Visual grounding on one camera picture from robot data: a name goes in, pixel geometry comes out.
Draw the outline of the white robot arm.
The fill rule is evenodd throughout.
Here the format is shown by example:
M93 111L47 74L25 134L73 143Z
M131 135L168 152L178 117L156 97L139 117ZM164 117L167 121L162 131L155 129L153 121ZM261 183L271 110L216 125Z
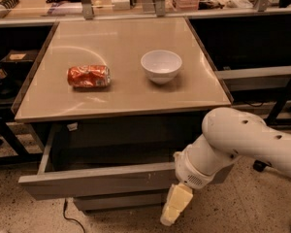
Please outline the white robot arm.
M176 222L193 192L243 156L266 163L291 178L291 134L269 127L257 115L232 108L216 108L202 121L202 134L174 153L177 184L168 192L160 222Z

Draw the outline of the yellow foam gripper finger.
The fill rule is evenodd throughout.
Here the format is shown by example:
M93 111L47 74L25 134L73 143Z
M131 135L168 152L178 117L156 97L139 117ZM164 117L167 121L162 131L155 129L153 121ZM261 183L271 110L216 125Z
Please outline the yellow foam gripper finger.
M160 222L165 226L174 224L192 198L193 190L190 187L183 183L173 184L169 189Z

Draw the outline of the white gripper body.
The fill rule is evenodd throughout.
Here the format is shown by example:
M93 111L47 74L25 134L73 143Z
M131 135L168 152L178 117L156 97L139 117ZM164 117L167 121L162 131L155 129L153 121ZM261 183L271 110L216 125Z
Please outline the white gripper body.
M201 189L213 180L213 175L204 175L189 161L185 151L174 153L176 177L192 189Z

